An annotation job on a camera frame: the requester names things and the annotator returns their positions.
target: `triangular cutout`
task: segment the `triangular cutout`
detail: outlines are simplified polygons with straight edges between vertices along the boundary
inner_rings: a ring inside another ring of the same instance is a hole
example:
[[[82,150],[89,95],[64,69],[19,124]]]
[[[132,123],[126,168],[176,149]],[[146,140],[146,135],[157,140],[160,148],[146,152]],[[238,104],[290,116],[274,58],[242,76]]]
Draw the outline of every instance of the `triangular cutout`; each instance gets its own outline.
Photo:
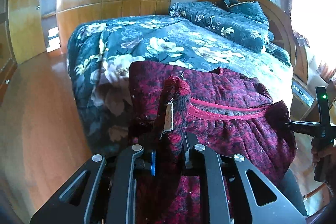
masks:
[[[258,206],[264,206],[268,203],[275,202],[277,196],[272,190],[258,177],[252,170],[246,172],[247,178],[251,184],[254,198]]]
[[[59,200],[78,206],[81,202],[85,186],[90,176],[90,171],[83,171],[70,186],[59,196]]]

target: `bedside control panel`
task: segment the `bedside control panel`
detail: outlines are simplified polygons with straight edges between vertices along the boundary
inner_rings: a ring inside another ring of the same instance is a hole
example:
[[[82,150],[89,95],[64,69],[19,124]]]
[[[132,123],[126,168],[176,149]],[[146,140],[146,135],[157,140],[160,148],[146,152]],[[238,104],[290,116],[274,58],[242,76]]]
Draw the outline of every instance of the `bedside control panel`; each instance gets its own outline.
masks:
[[[307,106],[311,107],[315,97],[311,96],[310,93],[302,85],[300,85],[295,79],[292,79],[292,91]]]

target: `red garment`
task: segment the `red garment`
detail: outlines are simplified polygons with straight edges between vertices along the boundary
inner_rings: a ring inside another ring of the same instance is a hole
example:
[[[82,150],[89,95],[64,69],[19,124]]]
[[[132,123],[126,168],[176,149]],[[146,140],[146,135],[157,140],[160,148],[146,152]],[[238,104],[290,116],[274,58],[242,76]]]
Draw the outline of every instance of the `red garment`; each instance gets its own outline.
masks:
[[[137,223],[200,223],[198,177],[180,175],[185,131],[219,154],[243,154],[275,185],[295,157],[294,134],[284,126],[288,109],[282,101],[271,104],[256,78],[141,61],[130,66],[129,89],[130,137],[142,132],[138,142],[157,150],[157,176],[138,181]],[[171,101],[173,130],[162,134]]]

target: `person's leg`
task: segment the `person's leg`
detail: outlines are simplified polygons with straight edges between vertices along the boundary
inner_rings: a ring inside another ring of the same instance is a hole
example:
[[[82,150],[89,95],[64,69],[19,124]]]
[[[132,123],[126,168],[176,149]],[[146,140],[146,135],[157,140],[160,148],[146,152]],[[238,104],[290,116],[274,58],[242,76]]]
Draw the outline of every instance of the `person's leg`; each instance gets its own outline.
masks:
[[[307,216],[307,211],[305,204],[303,203],[299,184],[297,183],[296,178],[290,169],[288,169],[288,171],[285,173],[285,176],[277,188],[303,216]]]

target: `bed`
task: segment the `bed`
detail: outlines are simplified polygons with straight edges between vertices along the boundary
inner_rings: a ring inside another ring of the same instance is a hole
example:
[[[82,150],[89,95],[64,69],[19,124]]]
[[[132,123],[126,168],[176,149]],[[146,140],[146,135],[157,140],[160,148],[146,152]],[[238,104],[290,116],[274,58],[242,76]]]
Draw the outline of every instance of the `bed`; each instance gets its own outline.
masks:
[[[99,20],[76,28],[68,41],[68,73],[93,153],[112,156],[127,146],[128,68],[135,61],[200,71],[229,68],[257,77],[273,102],[283,100],[290,109],[297,54],[289,17],[269,0],[238,1],[243,5],[235,0],[176,3],[169,15]]]

